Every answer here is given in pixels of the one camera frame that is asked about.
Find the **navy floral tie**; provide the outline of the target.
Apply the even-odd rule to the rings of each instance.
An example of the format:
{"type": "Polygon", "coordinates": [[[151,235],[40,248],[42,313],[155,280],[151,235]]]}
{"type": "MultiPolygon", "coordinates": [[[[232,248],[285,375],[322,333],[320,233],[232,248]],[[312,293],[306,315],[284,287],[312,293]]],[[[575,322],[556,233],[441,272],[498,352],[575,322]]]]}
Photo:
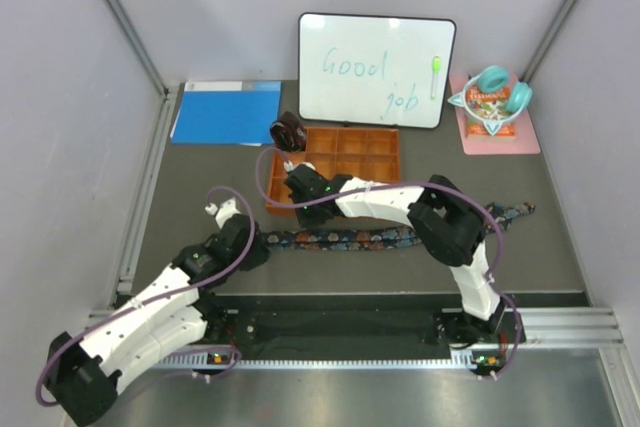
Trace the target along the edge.
{"type": "MultiPolygon", "coordinates": [[[[486,205],[486,210],[500,230],[505,232],[517,218],[532,215],[536,205],[530,202],[515,205],[492,202],[486,205]]],[[[415,231],[406,226],[369,230],[271,231],[263,233],[261,239],[272,251],[381,251],[409,248],[422,243],[415,231]]]]}

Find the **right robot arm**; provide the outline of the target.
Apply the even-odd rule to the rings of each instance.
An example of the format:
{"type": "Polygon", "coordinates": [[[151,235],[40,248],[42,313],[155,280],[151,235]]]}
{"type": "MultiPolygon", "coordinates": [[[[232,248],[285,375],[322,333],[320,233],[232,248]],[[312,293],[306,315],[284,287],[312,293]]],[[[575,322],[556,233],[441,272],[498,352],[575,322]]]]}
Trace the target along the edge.
{"type": "Polygon", "coordinates": [[[427,252],[450,268],[460,291],[469,335],[487,343],[504,327],[504,301],[492,286],[485,243],[485,211],[445,177],[426,186],[381,183],[337,174],[328,180],[308,164],[288,172],[296,216],[315,227],[341,216],[373,218],[413,229],[427,252]]]}

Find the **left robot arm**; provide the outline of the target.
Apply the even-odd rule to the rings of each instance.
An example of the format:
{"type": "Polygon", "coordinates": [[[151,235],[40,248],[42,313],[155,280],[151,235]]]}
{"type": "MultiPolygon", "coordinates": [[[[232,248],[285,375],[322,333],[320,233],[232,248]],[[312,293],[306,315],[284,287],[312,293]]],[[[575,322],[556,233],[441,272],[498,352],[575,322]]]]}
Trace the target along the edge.
{"type": "Polygon", "coordinates": [[[212,288],[236,269],[265,263],[269,250],[249,216],[235,212],[217,224],[218,232],[183,248],[145,289],[79,339],[63,332],[51,341],[38,388],[76,425],[101,419],[136,378],[176,350],[224,337],[227,321],[216,313],[212,288]]]}

